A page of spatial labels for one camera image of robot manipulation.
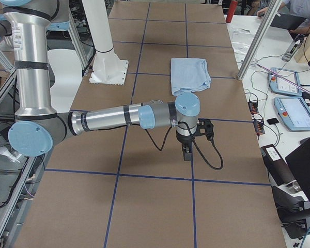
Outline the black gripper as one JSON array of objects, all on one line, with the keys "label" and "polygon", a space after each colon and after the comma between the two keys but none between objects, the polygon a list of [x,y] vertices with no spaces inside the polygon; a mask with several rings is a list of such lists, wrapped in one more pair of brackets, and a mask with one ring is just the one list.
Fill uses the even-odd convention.
[{"label": "black gripper", "polygon": [[185,161],[192,161],[193,159],[192,144],[195,139],[194,136],[192,135],[184,136],[180,133],[176,133],[176,138],[181,143],[183,159]]}]

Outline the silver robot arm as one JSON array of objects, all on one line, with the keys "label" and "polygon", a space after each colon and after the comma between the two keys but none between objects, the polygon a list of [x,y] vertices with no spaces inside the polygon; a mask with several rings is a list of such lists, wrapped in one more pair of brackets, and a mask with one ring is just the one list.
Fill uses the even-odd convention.
[{"label": "silver robot arm", "polygon": [[176,129],[184,159],[192,159],[198,130],[196,95],[184,93],[169,103],[151,100],[109,107],[109,97],[96,87],[97,83],[122,84],[128,69],[128,62],[114,52],[104,1],[82,2],[96,54],[90,85],[80,84],[66,113],[59,113],[51,102],[46,29],[68,14],[68,1],[2,1],[2,5],[12,27],[19,85],[20,107],[8,132],[14,150],[36,157],[84,132],[169,126]]}]

